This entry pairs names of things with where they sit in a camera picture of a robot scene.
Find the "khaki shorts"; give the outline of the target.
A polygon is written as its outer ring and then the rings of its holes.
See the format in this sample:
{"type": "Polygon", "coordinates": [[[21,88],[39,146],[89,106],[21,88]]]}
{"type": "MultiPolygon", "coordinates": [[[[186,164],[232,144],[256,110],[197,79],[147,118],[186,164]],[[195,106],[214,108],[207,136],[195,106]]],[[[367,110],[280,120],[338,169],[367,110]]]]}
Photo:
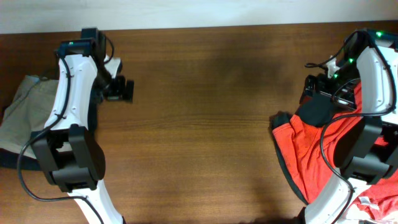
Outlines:
{"type": "Polygon", "coordinates": [[[40,131],[50,116],[58,81],[25,76],[1,124],[1,148],[20,153],[33,131],[40,131]]]}

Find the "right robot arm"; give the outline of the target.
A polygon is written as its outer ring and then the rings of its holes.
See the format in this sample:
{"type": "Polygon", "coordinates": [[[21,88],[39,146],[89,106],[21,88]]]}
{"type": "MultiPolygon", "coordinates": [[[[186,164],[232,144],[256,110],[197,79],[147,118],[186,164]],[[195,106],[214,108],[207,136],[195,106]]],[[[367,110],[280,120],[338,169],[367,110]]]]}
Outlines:
{"type": "Polygon", "coordinates": [[[344,223],[343,215],[364,191],[397,171],[397,35],[373,29],[354,31],[305,79],[301,104],[332,104],[340,113],[325,123],[320,153],[332,176],[317,199],[302,209],[301,223],[344,223]],[[330,162],[325,135],[334,123],[359,118],[338,140],[330,162]]]}

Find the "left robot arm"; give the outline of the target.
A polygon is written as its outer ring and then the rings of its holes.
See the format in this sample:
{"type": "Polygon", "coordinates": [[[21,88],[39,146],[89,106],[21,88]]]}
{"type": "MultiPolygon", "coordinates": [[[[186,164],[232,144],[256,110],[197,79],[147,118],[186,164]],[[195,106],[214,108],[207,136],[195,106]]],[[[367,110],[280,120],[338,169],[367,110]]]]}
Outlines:
{"type": "Polygon", "coordinates": [[[106,54],[107,37],[62,42],[56,52],[59,83],[43,130],[28,145],[51,185],[74,200],[89,223],[124,223],[104,184],[106,161],[95,141],[96,107],[103,100],[132,102],[134,82],[121,60],[106,54]]]}

